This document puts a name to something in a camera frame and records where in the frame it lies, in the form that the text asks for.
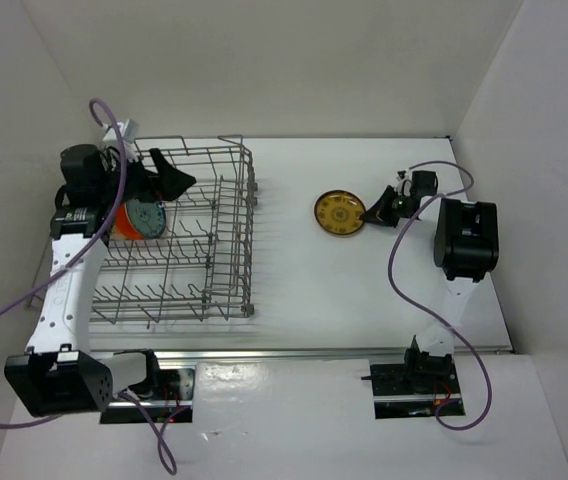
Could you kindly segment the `blue patterned plate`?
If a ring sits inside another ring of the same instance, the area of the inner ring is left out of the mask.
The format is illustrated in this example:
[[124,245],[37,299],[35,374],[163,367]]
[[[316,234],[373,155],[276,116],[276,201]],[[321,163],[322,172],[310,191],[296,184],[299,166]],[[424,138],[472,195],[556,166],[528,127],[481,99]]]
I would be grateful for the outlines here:
[[156,239],[163,235],[167,226],[162,202],[142,202],[137,199],[125,203],[125,213],[134,237]]

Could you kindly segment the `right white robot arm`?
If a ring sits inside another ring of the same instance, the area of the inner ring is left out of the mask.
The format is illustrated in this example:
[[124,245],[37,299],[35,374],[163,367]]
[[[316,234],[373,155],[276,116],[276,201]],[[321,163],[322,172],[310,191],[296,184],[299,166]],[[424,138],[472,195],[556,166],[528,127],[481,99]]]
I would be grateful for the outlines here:
[[359,219],[378,226],[396,227],[410,219],[429,199],[439,206],[433,239],[433,262],[444,276],[446,293],[436,321],[413,337],[405,351],[402,382],[415,393],[449,379],[453,371],[456,334],[471,294],[499,258],[497,207],[469,203],[446,195],[440,199],[437,174],[411,167],[398,173],[377,202]]

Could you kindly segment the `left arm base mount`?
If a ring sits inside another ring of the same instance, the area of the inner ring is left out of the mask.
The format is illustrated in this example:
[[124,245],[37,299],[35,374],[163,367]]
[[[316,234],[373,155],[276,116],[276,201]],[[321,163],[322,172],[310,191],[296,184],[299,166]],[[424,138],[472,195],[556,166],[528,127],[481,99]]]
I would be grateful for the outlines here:
[[[165,421],[170,424],[191,423],[195,380],[194,366],[161,369],[158,372],[159,384],[146,393],[137,393],[137,397],[157,425]],[[102,425],[131,425],[145,422],[139,409],[126,400],[111,402],[99,420]]]

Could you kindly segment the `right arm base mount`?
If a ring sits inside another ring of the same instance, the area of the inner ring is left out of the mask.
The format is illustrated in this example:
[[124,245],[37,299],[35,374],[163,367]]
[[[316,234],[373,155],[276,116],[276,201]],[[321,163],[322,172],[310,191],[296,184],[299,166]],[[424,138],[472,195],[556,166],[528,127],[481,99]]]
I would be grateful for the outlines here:
[[442,379],[420,379],[403,364],[371,364],[361,380],[371,387],[376,420],[464,416],[461,387],[455,369]]

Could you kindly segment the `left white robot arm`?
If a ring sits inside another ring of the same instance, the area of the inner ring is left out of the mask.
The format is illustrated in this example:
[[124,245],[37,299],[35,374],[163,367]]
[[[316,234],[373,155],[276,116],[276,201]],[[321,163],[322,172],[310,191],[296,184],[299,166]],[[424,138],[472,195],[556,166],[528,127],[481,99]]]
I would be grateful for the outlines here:
[[109,214],[129,203],[160,207],[196,183],[159,149],[149,153],[152,169],[139,157],[120,164],[113,147],[78,144],[60,154],[65,182],[50,222],[51,282],[24,354],[8,357],[4,367],[6,380],[35,418],[103,412],[124,390],[144,400],[161,391],[163,375],[152,350],[98,359],[89,342],[93,294],[108,253]]

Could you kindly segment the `orange plate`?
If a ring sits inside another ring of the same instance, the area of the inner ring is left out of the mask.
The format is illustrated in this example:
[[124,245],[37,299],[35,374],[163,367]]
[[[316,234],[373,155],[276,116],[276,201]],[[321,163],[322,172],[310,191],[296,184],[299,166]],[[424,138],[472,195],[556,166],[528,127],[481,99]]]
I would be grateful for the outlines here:
[[129,200],[123,203],[115,215],[114,228],[124,238],[130,240],[142,240],[142,218],[140,217],[140,204],[137,200]]

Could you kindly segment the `yellow patterned plate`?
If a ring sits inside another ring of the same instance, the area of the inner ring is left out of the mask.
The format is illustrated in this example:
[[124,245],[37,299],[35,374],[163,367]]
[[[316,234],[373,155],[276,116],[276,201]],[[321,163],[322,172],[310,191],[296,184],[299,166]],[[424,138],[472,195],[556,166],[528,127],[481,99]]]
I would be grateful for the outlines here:
[[326,233],[348,237],[364,227],[361,216],[366,209],[362,200],[346,190],[330,190],[323,193],[313,206],[313,216]]

